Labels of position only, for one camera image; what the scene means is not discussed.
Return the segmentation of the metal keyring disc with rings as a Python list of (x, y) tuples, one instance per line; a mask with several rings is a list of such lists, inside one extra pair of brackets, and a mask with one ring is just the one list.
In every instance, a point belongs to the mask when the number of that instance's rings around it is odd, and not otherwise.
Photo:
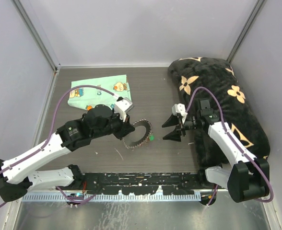
[(127, 149), (134, 149), (140, 147), (141, 145), (143, 145), (144, 143), (150, 140), (150, 136), (153, 133), (153, 126), (146, 119), (140, 119), (138, 121), (133, 122), (131, 125), (134, 128), (145, 127), (145, 134), (139, 140), (136, 141), (131, 141), (128, 139), (128, 136), (125, 136), (123, 138), (123, 144)]

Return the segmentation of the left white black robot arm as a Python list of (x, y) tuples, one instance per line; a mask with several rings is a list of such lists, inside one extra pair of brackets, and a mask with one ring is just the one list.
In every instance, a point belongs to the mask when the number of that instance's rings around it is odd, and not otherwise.
[(83, 186), (84, 175), (77, 165), (63, 169), (39, 171), (48, 162), (88, 146), (93, 139), (113, 134), (122, 139), (133, 132), (127, 112), (128, 102), (115, 103), (114, 108), (99, 104), (82, 115), (59, 127), (44, 142), (27, 152), (4, 161), (0, 159), (0, 197), (11, 202), (33, 189), (68, 187), (78, 190)]

